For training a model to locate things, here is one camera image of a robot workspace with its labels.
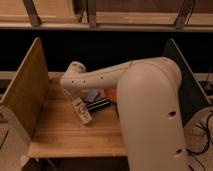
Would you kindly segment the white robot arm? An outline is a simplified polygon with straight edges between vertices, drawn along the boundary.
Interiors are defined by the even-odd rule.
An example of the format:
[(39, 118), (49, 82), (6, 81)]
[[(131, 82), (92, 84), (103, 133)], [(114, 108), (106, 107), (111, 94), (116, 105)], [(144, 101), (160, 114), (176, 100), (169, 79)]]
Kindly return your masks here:
[(72, 62), (60, 85), (66, 95), (115, 88), (130, 171), (188, 171), (178, 65), (165, 57), (133, 60), (87, 72)]

